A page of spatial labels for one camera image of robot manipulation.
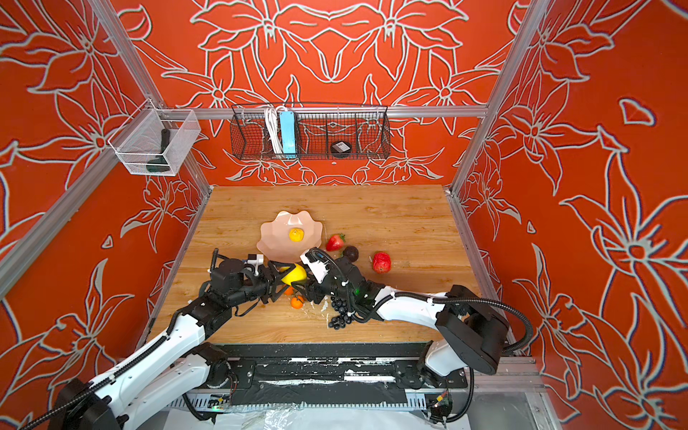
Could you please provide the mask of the large yellow lemon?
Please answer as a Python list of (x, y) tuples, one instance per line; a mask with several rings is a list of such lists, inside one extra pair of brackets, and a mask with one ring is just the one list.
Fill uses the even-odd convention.
[(306, 269), (299, 264), (290, 264), (281, 268), (281, 283), (292, 286), (294, 283), (304, 282), (308, 279)]

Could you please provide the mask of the red strawberry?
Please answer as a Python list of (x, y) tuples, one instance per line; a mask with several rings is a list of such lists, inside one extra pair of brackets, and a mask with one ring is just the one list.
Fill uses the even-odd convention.
[(329, 238), (325, 246), (325, 249), (327, 252), (339, 251), (342, 250), (343, 247), (345, 247), (345, 243), (346, 240), (343, 234), (335, 234)]

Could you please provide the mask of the pink scalloped fruit bowl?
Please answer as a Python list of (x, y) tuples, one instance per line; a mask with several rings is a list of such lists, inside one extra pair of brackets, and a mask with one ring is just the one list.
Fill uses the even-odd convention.
[(273, 221), (261, 225), (260, 233), (256, 248), (268, 260), (299, 263), (302, 254), (322, 245), (324, 224), (308, 211), (281, 211)]

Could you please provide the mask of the small yellow fruit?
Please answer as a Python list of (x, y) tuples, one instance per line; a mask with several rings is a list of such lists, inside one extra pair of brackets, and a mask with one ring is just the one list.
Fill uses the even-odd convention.
[(290, 239), (290, 241), (295, 243), (302, 242), (305, 238), (305, 231), (301, 228), (290, 229), (290, 232), (288, 233), (288, 238)]

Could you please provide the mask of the red apple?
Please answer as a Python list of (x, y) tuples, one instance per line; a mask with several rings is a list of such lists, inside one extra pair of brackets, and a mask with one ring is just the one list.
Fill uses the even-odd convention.
[(392, 270), (392, 258), (385, 252), (375, 253), (372, 267), (376, 273), (388, 273)]

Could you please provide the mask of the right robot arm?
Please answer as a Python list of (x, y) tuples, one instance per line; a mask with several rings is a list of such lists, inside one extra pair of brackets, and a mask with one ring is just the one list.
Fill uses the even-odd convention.
[(526, 315), (507, 304), (476, 296), (454, 285), (446, 293), (398, 290), (369, 281), (348, 258), (333, 259), (320, 248), (300, 256), (308, 274), (304, 293), (319, 302), (326, 296), (340, 301), (342, 315), (331, 324), (371, 321), (405, 322), (436, 330), (419, 366), (435, 376), (449, 376), (467, 367), (492, 376), (500, 359), (524, 349), (535, 330)]

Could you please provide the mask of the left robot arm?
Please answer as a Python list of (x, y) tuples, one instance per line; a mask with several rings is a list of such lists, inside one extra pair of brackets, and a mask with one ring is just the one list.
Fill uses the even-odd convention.
[(227, 354), (209, 342), (243, 304), (276, 301), (307, 274), (298, 264), (265, 263), (219, 253), (199, 295), (173, 313), (168, 327), (109, 371), (62, 389), (54, 408), (27, 424), (34, 429), (136, 429), (177, 398), (205, 384), (238, 385)]

